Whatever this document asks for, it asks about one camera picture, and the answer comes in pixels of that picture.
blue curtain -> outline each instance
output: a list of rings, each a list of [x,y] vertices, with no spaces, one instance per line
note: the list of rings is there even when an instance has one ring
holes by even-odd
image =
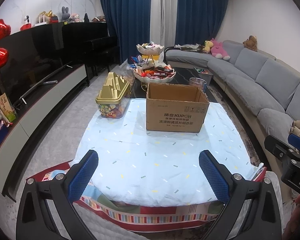
[[[228,0],[178,0],[176,44],[204,44],[215,38]]]
[[[151,0],[100,0],[110,35],[118,37],[123,62],[150,40]]]

open cardboard box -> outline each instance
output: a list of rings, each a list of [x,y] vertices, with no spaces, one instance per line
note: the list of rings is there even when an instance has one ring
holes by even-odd
[[[208,98],[198,87],[150,83],[146,97],[146,129],[199,132],[208,107]]]

black marble table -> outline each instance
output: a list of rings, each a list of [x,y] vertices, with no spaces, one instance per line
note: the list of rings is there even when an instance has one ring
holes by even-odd
[[[177,72],[174,79],[170,82],[170,84],[176,85],[188,85],[189,79],[192,77],[200,78],[198,72],[195,69],[190,68],[174,68]],[[206,88],[206,95],[208,100],[213,103],[217,103],[217,100],[212,95],[209,88]],[[141,87],[141,82],[138,79],[135,79],[132,89],[131,89],[131,98],[146,98],[146,91],[144,91]]]

brown teddy bear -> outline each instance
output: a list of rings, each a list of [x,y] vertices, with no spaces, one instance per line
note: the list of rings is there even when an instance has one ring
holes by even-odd
[[[253,51],[258,51],[257,49],[257,38],[254,36],[249,36],[249,39],[243,42],[243,45],[247,49],[251,49]]]

white bowl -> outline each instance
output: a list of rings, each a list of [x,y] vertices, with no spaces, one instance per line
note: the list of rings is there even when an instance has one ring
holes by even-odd
[[[173,80],[174,76],[176,75],[176,72],[174,72],[171,77],[166,77],[163,79],[161,79],[161,78],[151,79],[149,77],[142,77],[137,73],[136,69],[133,69],[133,74],[138,80],[140,80],[142,83],[145,83],[145,84],[149,84],[149,83],[166,84]]]
[[[138,44],[137,45],[137,50],[142,55],[146,55],[146,56],[160,55],[160,53],[164,51],[164,46],[160,46],[159,48],[146,48],[146,49],[144,49],[143,47],[141,47],[140,44]]]

